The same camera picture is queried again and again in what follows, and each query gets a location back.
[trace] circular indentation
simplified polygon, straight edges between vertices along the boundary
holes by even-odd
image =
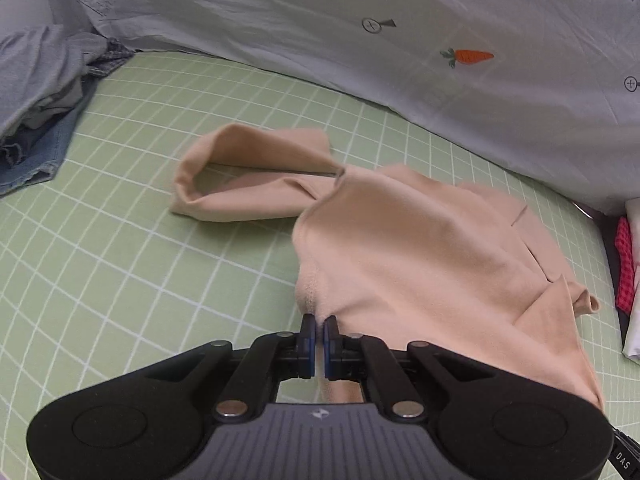
[[[235,399],[223,400],[216,406],[216,411],[219,415],[228,416],[229,418],[244,415],[248,409],[249,407],[242,400]]]
[[[111,449],[125,446],[146,430],[146,416],[123,404],[106,404],[90,408],[73,423],[76,438],[88,446]]]
[[[540,404],[510,404],[495,413],[494,431],[507,442],[525,447],[546,447],[565,436],[562,413]]]
[[[636,88],[638,88],[638,80],[630,75],[625,79],[625,88],[630,92],[635,92]]]
[[[380,25],[376,20],[374,20],[373,18],[363,18],[362,20],[362,27],[364,28],[364,30],[366,30],[369,34],[379,34],[380,31],[382,30],[382,25]]]
[[[401,400],[393,405],[392,410],[397,416],[401,416],[402,418],[414,418],[422,415],[424,406],[414,400]]]

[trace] green checkered surface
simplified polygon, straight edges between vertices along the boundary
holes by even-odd
[[[578,330],[610,421],[640,440],[640,367],[620,354],[602,241],[573,204],[340,92],[227,60],[148,53],[100,83],[52,182],[0,200],[0,470],[8,480],[37,478],[24,436],[56,397],[213,339],[242,347],[299,327],[293,219],[215,224],[167,211],[181,155],[233,121],[322,128],[341,162],[404,162],[525,200],[603,304]],[[206,179],[232,176],[211,167]],[[313,381],[281,387],[285,402],[318,399]],[[616,476],[607,465],[603,478]]]

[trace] red checkered fabric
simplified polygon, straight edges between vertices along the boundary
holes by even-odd
[[[616,232],[616,249],[620,255],[620,282],[618,283],[618,294],[616,295],[616,307],[623,312],[631,314],[631,307],[634,304],[634,257],[631,250],[631,228],[625,217],[618,221]]]

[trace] carrot print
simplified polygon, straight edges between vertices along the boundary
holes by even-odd
[[[482,52],[481,50],[441,50],[440,54],[444,59],[449,60],[451,68],[456,67],[456,62],[464,65],[473,65],[487,59],[491,59],[494,55],[491,52]]]

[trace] peach fabric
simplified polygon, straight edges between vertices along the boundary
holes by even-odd
[[[202,195],[193,179],[209,161],[334,176],[257,172]],[[404,165],[343,168],[320,130],[234,124],[184,155],[172,210],[213,221],[300,214],[296,301],[318,322],[335,314],[341,332],[396,349],[424,339],[604,408],[575,325],[598,301],[540,220],[498,190],[450,186]],[[354,383],[326,392],[331,402],[362,400]]]

